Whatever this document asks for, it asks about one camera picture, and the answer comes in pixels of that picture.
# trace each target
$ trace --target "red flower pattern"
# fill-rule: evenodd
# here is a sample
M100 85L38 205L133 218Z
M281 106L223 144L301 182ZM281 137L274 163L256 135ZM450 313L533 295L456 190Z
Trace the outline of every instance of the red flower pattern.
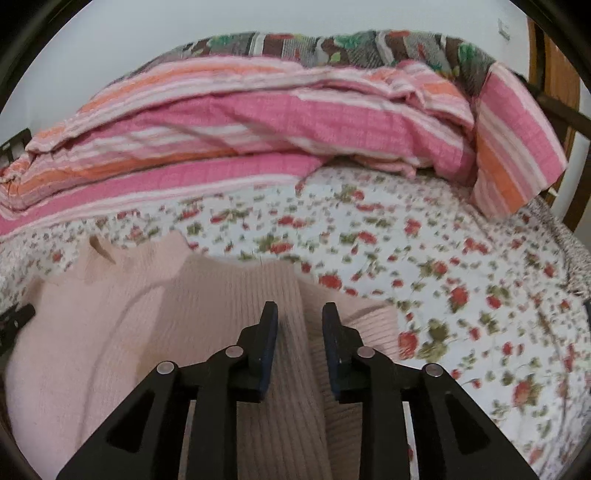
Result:
M530 397L531 385L528 381L522 380L513 390L513 405L523 407Z
M355 200L363 200L365 198L365 194L361 191L361 190L355 190L351 196L355 199Z
M472 338L472 340L476 341L480 339L480 329L478 327L472 327L468 333L470 334L470 338Z
M360 212L373 212L375 210L375 205L373 203L370 205L362 205L358 203L355 208L357 208L357 210Z
M332 288L334 290L340 290L343 286L343 282L337 274L321 275L318 278L318 283L326 288Z
M443 276L447 273L447 265L444 262L437 261L433 263L433 273Z
M414 357L418 346L417 335L414 332L402 332L398 335L398 347L400 348L400 360L408 360Z
M131 209L131 210L123 210L122 212L119 212L117 214L117 220L122 220L124 218L127 218L128 216L136 216L139 217L139 210L137 208Z
M223 222L226 219L226 217L227 215L214 215L209 219L209 221L215 225L216 223Z
M294 222L294 218L291 215L284 215L277 220L277 225L291 225Z
M470 294L464 287L456 287L452 290L449 296L449 303L454 312L461 309L470 298Z
M184 210L183 213L181 214L181 220L187 220L188 218L193 218L194 216L197 216L198 213L199 213L199 210Z
M550 263L546 263L546 266L544 267L544 273L546 274L547 277L553 278L554 277L554 266Z
M289 242L280 242L278 244L271 245L271 253L275 255L279 255L285 252L288 252L293 248L293 244Z
M462 253L466 255L468 252L480 252L482 255L488 255L488 247L481 243L476 242L471 236L464 240L464 249Z
M407 234L407 236L417 236L421 227L421 222L410 218L407 220L407 224L404 227L404 232Z
M512 355L513 354L513 344L511 342L506 342L503 345L503 355Z
M498 299L498 297L495 297L494 295L487 296L486 302L491 309L495 310L501 308L501 306L503 305L501 301Z
M530 453L530 459L528 460L528 463L530 465L533 465L538 460L540 460L540 458L542 458L543 454L544 454L543 448L538 448L538 447L534 448Z
M573 371L574 359L577 356L577 352L574 351L574 345L572 343L570 343L568 345L567 352L568 352L568 355L566 357L564 357L563 363L564 363L564 368L566 369L566 371L568 373L571 373Z
M357 234L357 238L361 240L364 244L368 245L375 245L376 243L378 243L378 238L374 234L366 231L359 232Z

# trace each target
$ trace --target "mattress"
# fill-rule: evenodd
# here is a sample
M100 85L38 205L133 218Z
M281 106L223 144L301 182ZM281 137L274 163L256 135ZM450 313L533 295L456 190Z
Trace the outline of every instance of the mattress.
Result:
M34 275L68 269L88 235L133 248L175 229L201 254L282 259L325 287L396 305L401 363L440 363L540 478L558 478L584 435L591 340L572 258L539 209L486 220L468 189L349 165L221 191L134 193L6 237L0 308Z

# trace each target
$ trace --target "pink stripe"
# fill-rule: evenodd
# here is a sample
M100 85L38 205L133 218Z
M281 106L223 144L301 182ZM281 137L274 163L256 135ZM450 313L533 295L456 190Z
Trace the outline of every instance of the pink stripe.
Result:
M535 100L522 85L509 86L495 74L489 75L484 90L487 107L513 130L536 160L547 181L552 183L564 170L556 156L556 149L561 151L561 146L556 136L549 137L540 127L540 123L545 122L551 128ZM530 105L529 109L540 111L538 118L532 117L529 109L523 106L526 102Z
M252 157L220 158L187 162L93 183L52 197L29 208L16 218L0 218L0 235L40 220L48 215L72 209L97 200L114 199L139 192L189 187L264 174L288 174L305 177L326 160L312 155L273 153Z
M220 102L235 118L255 121L286 137L333 145L335 150L348 148L396 153L402 157L445 158L456 164L462 162L464 155L463 148L444 142L418 122L393 111L301 100L281 92L272 96L256 92L232 95ZM428 115L407 108L413 116L422 116L425 123L433 123ZM460 145L467 143L461 134L455 136Z
M161 151L161 155L171 154L171 153L187 153L189 155L196 156L200 152L204 152L204 151L208 152L208 151L212 150L211 147L205 148L205 149L192 148L191 144L189 144L189 145L186 145L186 144L171 145L171 147L173 147L173 146L174 146L174 148L170 148L168 150L166 150L165 149L166 146L164 146ZM249 154L249 153L264 154L264 153L270 153L270 152L280 153L280 152L288 151L288 150L295 150L295 149L290 144L283 144L283 145L281 145L281 148L280 148L278 144L264 144L261 142L251 142L249 144L241 145L240 148L237 148L236 154L237 155L245 155L245 154ZM132 155L126 155L126 154L116 155L115 153L112 153L112 154L110 153L110 154L103 155L100 157L95 157L92 159L92 162L96 163L96 164L116 163L117 161L129 159L132 156L139 157L143 153L149 154L152 158L158 157L158 154L156 153L155 150L151 150L148 148L145 151L133 152ZM207 160L196 160L195 162L201 162L201 161L207 161ZM138 160L137 168L135 168L134 171L140 171L140 170L142 170L142 168L145 168L145 167L142 166L141 160ZM106 177L105 176L101 176L101 177L94 176L92 178L92 181L101 181L101 180L105 180L107 178L109 178L109 177L108 176L106 176ZM9 195L9 201L11 204L11 208L13 210L24 210L27 207L29 207L30 205L34 205L35 203L43 200L44 198L46 198L56 192L60 192L62 190L66 190L68 188L72 188L72 187L86 184L86 183L88 183L88 181L89 181L89 179L85 175L85 171L80 170L80 171L73 173L70 176L66 177L62 181L52 181L51 183L42 184L39 188L31 190L30 192L26 192L26 193L18 193L18 191L11 192L11 194Z

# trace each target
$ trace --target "pink sweater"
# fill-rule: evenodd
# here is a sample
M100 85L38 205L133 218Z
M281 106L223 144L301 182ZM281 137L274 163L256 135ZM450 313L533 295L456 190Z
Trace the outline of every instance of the pink sweater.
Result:
M322 305L335 301L366 345L397 359L396 311L298 279L286 262L237 266L192 254L173 232L123 250L91 238L68 272L35 280L5 374L18 446L43 479L74 452L155 365L181 367L234 344L277 303L271 386L261 404L239 404L241 480L353 479L361 410L328 386Z

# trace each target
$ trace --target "patterned blanket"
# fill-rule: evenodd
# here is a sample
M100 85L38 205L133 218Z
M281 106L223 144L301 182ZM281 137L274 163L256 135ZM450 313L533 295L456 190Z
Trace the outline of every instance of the patterned blanket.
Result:
M566 158L548 119L504 66L489 67L472 99L473 109L425 61L378 69L307 69L261 56L161 63L37 133L3 172L0 204L11 213L143 168L297 149L353 155L408 177L432 166L473 186L471 201L485 216L504 218L553 184Z
M131 248L176 229L204 254L282 258L328 288L396 304L402 362L441 363L552 480L590 406L586 313L540 220L547 207L490 222L467 196L436 178L323 167L282 187L136 201L2 243L0 308L33 275L72 265L90 234Z
M263 55L296 60L308 68L332 65L375 69L394 66L403 60L418 60L452 80L471 98L480 95L488 70L495 62L472 43L429 32L368 30L332 37L245 32L217 35L180 45L110 85L162 63L209 55Z

